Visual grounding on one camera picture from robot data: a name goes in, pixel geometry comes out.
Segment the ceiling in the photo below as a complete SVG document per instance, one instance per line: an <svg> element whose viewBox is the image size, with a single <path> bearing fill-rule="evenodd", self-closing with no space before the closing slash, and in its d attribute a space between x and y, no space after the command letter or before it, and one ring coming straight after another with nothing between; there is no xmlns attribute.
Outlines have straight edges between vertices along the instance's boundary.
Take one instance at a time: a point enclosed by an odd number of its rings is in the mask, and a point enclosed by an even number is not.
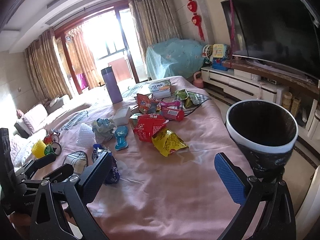
<svg viewBox="0 0 320 240"><path fill-rule="evenodd" d="M49 27L108 0L25 0L0 33L0 51L21 52Z"/></svg>

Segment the curtain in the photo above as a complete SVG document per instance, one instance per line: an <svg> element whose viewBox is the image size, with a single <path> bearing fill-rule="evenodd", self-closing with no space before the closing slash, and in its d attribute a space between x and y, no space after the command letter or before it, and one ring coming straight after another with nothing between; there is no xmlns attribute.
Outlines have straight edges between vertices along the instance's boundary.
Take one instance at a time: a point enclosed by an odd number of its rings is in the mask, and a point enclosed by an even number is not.
<svg viewBox="0 0 320 240"><path fill-rule="evenodd" d="M71 91L66 83L55 50L53 29L46 30L25 50L28 73L36 98L41 101L54 99L58 95L69 95Z"/></svg>
<svg viewBox="0 0 320 240"><path fill-rule="evenodd" d="M181 38L171 0L128 0L136 29L142 60L148 46Z"/></svg>
<svg viewBox="0 0 320 240"><path fill-rule="evenodd" d="M104 84L102 76L98 73L93 54L84 40L81 26L67 34L68 51L76 74L83 73L89 89L99 87L99 82Z"/></svg>

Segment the television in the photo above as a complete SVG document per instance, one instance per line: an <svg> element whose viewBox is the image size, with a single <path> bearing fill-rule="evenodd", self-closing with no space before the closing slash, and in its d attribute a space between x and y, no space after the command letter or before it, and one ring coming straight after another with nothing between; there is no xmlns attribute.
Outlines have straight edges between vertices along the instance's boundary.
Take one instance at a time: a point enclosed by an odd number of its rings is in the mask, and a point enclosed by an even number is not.
<svg viewBox="0 0 320 240"><path fill-rule="evenodd" d="M319 29L301 0L232 0L233 55L284 66L320 79ZM230 1L222 7L231 36Z"/></svg>

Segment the purple thermos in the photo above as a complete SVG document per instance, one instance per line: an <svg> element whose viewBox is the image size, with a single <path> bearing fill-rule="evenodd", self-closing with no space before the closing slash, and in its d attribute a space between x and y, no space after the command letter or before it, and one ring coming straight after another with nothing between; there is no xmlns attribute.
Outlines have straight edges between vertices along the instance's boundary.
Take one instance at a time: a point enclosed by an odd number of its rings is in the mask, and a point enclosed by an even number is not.
<svg viewBox="0 0 320 240"><path fill-rule="evenodd" d="M121 102L123 99L119 87L117 85L115 74L112 71L112 67L109 66L107 68L102 69L101 74L106 84L106 88L108 90L112 103L116 104Z"/></svg>

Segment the blue gripper pad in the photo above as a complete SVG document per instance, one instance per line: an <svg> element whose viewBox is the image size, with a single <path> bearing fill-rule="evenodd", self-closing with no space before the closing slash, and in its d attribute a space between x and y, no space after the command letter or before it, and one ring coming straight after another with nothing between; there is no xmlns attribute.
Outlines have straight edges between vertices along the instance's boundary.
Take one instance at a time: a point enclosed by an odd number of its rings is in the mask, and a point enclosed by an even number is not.
<svg viewBox="0 0 320 240"><path fill-rule="evenodd" d="M220 153L214 158L214 167L232 200L242 206L246 200L245 186Z"/></svg>

